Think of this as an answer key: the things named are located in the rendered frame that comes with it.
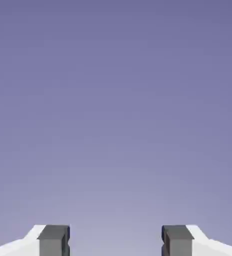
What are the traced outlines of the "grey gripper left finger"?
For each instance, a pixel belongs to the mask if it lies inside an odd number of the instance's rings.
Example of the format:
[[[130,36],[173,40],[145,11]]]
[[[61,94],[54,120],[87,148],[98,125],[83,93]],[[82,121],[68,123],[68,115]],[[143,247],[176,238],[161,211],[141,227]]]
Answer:
[[[0,246],[0,256],[70,256],[70,226],[34,225],[25,237]]]

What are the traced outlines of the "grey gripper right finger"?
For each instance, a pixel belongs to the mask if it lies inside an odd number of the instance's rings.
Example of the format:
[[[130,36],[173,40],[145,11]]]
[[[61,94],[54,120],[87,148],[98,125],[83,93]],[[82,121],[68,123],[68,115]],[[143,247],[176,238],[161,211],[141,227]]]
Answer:
[[[163,225],[161,256],[232,256],[232,246],[209,239],[195,224]]]

